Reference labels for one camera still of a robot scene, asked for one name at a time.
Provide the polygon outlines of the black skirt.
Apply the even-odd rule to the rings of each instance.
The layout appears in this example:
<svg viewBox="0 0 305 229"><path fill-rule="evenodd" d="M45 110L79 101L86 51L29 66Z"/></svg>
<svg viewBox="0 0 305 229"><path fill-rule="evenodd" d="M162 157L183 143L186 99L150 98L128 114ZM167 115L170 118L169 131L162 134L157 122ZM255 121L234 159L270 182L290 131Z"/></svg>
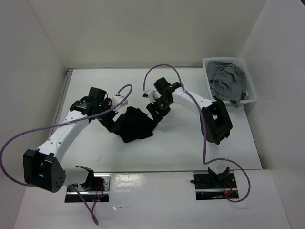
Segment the black skirt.
<svg viewBox="0 0 305 229"><path fill-rule="evenodd" d="M119 135L124 143L153 136L153 131L157 126L157 123L146 113L132 106L127 107L126 112L118 120L120 123L114 133Z"/></svg>

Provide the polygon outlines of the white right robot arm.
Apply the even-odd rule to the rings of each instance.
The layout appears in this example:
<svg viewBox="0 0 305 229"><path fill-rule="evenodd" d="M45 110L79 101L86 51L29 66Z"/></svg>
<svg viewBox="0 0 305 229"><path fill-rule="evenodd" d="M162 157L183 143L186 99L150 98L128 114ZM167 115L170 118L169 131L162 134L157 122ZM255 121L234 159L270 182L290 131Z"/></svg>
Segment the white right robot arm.
<svg viewBox="0 0 305 229"><path fill-rule="evenodd" d="M159 123L170 112L170 105L179 104L200 118L201 132L203 135L203 164L208 165L216 161L225 161L224 158L206 161L206 147L210 143L220 145L221 141L228 138L233 127L226 106L221 100L208 100L184 88L180 82L170 84L165 78L160 78L154 83L155 90L146 90L143 97L150 103L146 109L152 115L153 121Z"/></svg>

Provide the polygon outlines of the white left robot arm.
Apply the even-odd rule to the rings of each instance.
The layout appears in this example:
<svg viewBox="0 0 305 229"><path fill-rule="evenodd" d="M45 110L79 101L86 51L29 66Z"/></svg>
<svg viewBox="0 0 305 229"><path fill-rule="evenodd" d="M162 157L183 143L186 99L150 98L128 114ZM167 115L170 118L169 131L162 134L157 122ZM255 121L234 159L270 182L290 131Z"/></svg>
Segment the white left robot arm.
<svg viewBox="0 0 305 229"><path fill-rule="evenodd" d="M78 166L76 170L67 170L62 168L61 162L73 141L91 120L98 119L110 129L123 102L124 96L117 94L108 98L105 90L92 87L87 96L71 105L62 126L46 142L36 150L28 149L24 153L25 183L52 193L62 186L75 183L83 190L91 190L95 184L92 169Z"/></svg>

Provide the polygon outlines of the grey skirt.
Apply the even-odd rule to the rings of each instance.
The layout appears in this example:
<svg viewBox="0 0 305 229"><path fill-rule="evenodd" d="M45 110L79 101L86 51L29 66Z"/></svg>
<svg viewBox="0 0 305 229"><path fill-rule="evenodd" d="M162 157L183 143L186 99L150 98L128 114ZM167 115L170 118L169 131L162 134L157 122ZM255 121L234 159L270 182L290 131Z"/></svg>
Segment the grey skirt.
<svg viewBox="0 0 305 229"><path fill-rule="evenodd" d="M212 98L229 101L238 108L246 93L246 77L243 70L232 64L210 61L206 67Z"/></svg>

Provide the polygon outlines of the white perforated plastic basket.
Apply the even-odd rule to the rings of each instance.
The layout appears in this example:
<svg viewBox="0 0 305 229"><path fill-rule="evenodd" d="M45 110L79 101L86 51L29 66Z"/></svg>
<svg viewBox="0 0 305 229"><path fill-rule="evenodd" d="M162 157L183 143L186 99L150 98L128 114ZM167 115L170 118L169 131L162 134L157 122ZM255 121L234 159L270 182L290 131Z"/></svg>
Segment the white perforated plastic basket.
<svg viewBox="0 0 305 229"><path fill-rule="evenodd" d="M210 57L210 58L204 58L202 60L202 64L203 64L203 75L206 80L206 84L208 87L207 91L208 91L208 94L209 94L209 97L211 100L214 100L214 99L212 97L210 83L208 81L208 75L207 75L207 70L206 70L207 65L211 61L231 63L231 64L234 64L235 66L238 66L239 68L241 68L243 70L243 72L245 74L246 96L244 97L243 100L240 101L240 105L245 105L247 103L253 103L257 100L257 93L256 93L254 83L252 81L248 67L243 59L235 58L235 57Z"/></svg>

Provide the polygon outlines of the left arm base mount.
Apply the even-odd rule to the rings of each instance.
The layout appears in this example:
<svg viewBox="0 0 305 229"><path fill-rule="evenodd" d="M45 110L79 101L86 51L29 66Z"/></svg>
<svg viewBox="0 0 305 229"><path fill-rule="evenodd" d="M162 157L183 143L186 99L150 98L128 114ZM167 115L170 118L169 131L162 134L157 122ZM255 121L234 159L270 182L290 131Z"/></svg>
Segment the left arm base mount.
<svg viewBox="0 0 305 229"><path fill-rule="evenodd" d="M88 187L82 184L73 184L86 202L109 202L110 198L110 173L94 173L94 180ZM82 199L78 193L71 187L67 187L65 194L65 203L81 203Z"/></svg>

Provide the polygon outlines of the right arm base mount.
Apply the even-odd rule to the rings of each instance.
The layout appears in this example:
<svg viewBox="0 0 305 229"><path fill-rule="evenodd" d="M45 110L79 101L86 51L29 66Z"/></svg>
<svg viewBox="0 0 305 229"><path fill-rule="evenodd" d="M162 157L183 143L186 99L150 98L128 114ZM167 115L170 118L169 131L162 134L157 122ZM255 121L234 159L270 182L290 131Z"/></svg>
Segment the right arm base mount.
<svg viewBox="0 0 305 229"><path fill-rule="evenodd" d="M229 167L219 174L210 168L207 172L194 173L190 183L194 185L196 200L239 198L235 176Z"/></svg>

